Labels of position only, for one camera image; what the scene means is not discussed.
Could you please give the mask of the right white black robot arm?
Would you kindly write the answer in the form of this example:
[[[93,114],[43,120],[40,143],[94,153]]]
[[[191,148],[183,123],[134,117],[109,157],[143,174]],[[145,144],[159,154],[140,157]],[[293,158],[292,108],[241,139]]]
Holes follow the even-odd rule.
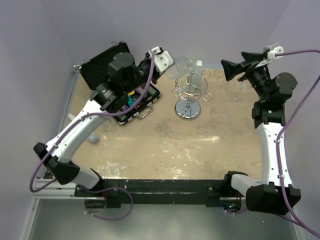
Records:
[[[262,172],[257,183],[242,172],[229,171],[224,177],[223,192],[230,197],[240,193],[249,211],[284,216],[301,199],[300,189],[293,187],[287,168],[284,147],[285,103],[292,97],[298,82],[288,73],[270,76],[267,53],[242,52],[243,61],[221,60],[226,81],[242,74],[259,99],[253,104],[251,117],[259,136]]]

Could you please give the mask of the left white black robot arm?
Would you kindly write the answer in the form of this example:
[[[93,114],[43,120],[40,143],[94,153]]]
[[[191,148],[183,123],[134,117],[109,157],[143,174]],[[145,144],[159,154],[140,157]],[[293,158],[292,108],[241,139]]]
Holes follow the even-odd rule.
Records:
[[[156,82],[173,64],[168,51],[157,46],[148,51],[136,65],[130,52],[119,52],[111,57],[105,77],[96,87],[80,113],[56,137],[47,143],[38,142],[33,150],[40,159],[29,182],[29,190],[36,193],[45,188],[34,189],[33,183],[41,167],[49,170],[61,185],[75,183],[92,196],[104,190],[103,179],[92,169],[73,163],[72,158],[83,142],[103,124],[108,117],[118,117],[135,109],[144,95],[123,112],[119,110],[128,103],[128,94],[142,85]]]

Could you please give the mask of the clear wine glass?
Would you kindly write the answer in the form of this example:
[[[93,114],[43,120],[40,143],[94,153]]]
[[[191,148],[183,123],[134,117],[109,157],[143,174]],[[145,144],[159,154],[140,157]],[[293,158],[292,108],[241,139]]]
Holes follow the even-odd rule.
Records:
[[[83,94],[82,94],[82,98],[83,100],[86,102],[91,98],[91,95],[93,94],[92,90],[86,90]]]
[[[241,99],[241,97],[240,97],[239,95],[234,95],[234,96],[231,97],[231,100],[232,100],[233,102],[239,102],[240,99]]]

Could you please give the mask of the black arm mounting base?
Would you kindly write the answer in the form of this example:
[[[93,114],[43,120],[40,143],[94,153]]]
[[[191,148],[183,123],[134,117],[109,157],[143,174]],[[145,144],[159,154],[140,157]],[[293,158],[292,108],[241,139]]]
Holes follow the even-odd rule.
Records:
[[[223,201],[245,199],[222,179],[103,179],[90,190],[77,184],[74,195],[102,200],[106,208],[119,208],[122,204],[131,203],[219,208]]]

